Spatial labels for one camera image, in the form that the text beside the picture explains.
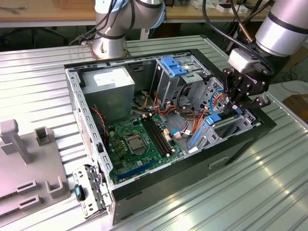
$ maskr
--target blue clip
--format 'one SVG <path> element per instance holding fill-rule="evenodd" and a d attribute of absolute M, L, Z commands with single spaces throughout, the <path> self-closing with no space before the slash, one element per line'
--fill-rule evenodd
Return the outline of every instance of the blue clip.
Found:
<path fill-rule="evenodd" d="M 235 109 L 235 112 L 236 112 L 238 115 L 242 114 L 242 111 L 241 111 L 239 108 L 236 108 L 236 109 Z"/>
<path fill-rule="evenodd" d="M 214 123 L 216 123 L 217 121 L 220 121 L 221 118 L 219 115 L 217 114 L 212 114 L 212 115 L 209 115 L 206 119 L 206 122 L 209 124 L 209 125 L 212 125 Z"/>
<path fill-rule="evenodd" d="M 182 69 L 180 63 L 175 61 L 175 59 L 172 57 L 164 57 L 161 59 L 161 61 L 174 77 L 183 76 L 188 73 L 188 71 Z"/>

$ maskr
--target expansion slot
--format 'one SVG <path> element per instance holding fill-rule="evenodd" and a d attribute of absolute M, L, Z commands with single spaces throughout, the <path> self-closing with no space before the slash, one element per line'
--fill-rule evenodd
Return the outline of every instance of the expansion slot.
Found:
<path fill-rule="evenodd" d="M 147 163 L 147 164 L 145 164 L 145 165 L 142 165 L 142 166 L 140 166 L 140 167 L 138 167 L 138 168 L 135 168 L 135 169 L 133 169 L 133 170 L 131 170 L 131 171 L 128 171 L 128 172 L 126 172 L 126 173 L 123 173 L 123 174 L 121 174 L 121 175 L 118 175 L 118 176 L 117 176 L 117 179 L 120 180 L 120 179 L 123 179 L 123 178 L 126 178 L 126 177 L 130 177 L 130 176 L 132 176 L 132 175 L 134 175 L 134 174 L 137 174 L 137 173 L 139 173 L 139 172 L 141 172 L 141 171 L 144 171 L 144 170 L 150 168 L 154 162 L 155 162 L 155 160 L 152 160 L 151 162 L 149 162 L 149 163 Z"/>
<path fill-rule="evenodd" d="M 167 144 L 165 138 L 160 133 L 159 128 L 156 126 L 155 122 L 152 120 L 151 117 L 142 118 L 141 122 L 148 132 L 152 142 L 158 148 L 161 157 L 165 157 L 167 154 L 171 154 L 172 151 Z"/>

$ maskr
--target green motherboard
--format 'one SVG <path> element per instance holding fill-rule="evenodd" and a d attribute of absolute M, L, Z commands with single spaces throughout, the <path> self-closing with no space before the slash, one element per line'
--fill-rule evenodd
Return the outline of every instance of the green motherboard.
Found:
<path fill-rule="evenodd" d="M 110 138 L 108 153 L 113 164 L 110 177 L 114 184 L 121 183 L 146 171 L 157 168 L 183 156 L 179 146 L 171 139 L 164 140 L 170 153 L 163 153 L 161 143 L 153 133 L 165 139 L 165 124 L 154 115 L 115 123 L 108 127 Z"/>

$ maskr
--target aluminum table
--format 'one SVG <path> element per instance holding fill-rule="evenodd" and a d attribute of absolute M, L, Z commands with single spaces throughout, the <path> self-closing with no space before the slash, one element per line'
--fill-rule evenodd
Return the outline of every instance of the aluminum table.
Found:
<path fill-rule="evenodd" d="M 191 48 L 198 48 L 220 69 L 229 66 L 226 55 L 200 36 L 128 42 L 132 55 Z M 15 118 L 19 134 L 52 128 L 72 192 L 72 171 L 89 161 L 72 114 L 63 65 L 92 60 L 88 46 L 0 53 L 0 120 Z M 307 125 L 278 101 L 264 111 L 277 126 L 238 161 L 116 226 L 107 213 L 85 221 L 72 193 L 2 230 L 306 231 Z"/>

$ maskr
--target metal bracket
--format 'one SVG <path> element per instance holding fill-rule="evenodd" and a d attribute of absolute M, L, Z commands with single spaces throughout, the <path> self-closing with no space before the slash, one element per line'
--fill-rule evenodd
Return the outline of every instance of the metal bracket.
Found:
<path fill-rule="evenodd" d="M 81 208 L 85 219 L 101 213 L 112 204 L 112 198 L 97 166 L 84 165 L 73 172 L 76 185 L 81 185 L 85 198 Z"/>

